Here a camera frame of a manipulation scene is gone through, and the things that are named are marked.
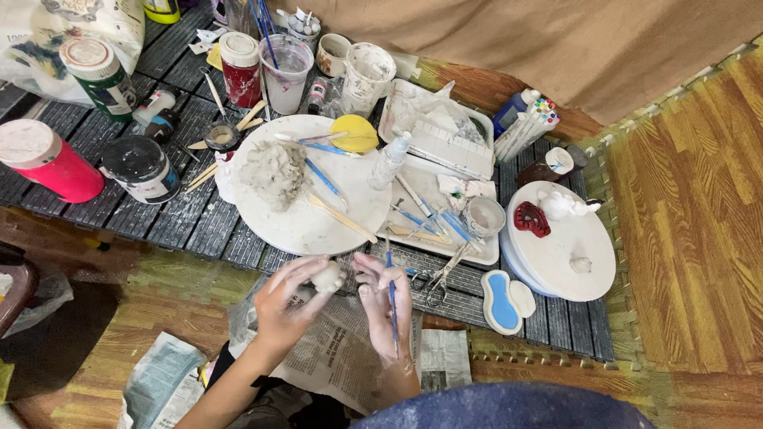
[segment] green paint jar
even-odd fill
[[[62,44],[59,55],[99,111],[112,121],[132,121],[138,106],[135,89],[109,44],[79,37]]]

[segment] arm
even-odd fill
[[[307,256],[273,274],[254,296],[259,324],[254,340],[178,422],[177,429],[226,427],[252,403],[259,391],[252,383],[272,373],[331,298],[330,292],[318,293],[304,305],[286,307],[297,287],[327,263],[328,255]]]
[[[382,394],[385,406],[403,399],[413,398],[421,392],[413,360],[410,357],[410,317],[413,304],[405,270],[385,268],[376,258],[355,253],[353,269],[360,271],[356,277],[360,300],[369,317],[371,344],[379,353],[383,369]],[[398,346],[400,359],[394,350],[389,282],[394,282],[394,300],[398,314]]]

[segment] blue paint bottle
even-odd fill
[[[540,97],[540,91],[532,88],[525,89],[522,92],[515,92],[504,107],[493,117],[493,137],[499,138],[517,120],[517,113],[524,113],[527,110],[527,106],[537,100],[538,97]]]

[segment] left hand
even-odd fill
[[[297,258],[278,269],[254,295],[259,325],[255,341],[260,353],[272,353],[280,363],[329,301],[333,293],[322,292],[303,305],[286,306],[297,287],[326,268],[328,261],[328,255]]]

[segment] right hand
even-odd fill
[[[352,268],[360,271],[355,277],[360,301],[369,317],[371,344],[385,365],[398,362],[394,350],[392,310],[389,302],[389,282],[394,282],[395,311],[398,316],[398,346],[401,362],[410,360],[410,317],[413,304],[410,297],[408,277],[402,268],[386,268],[373,256],[355,253]]]

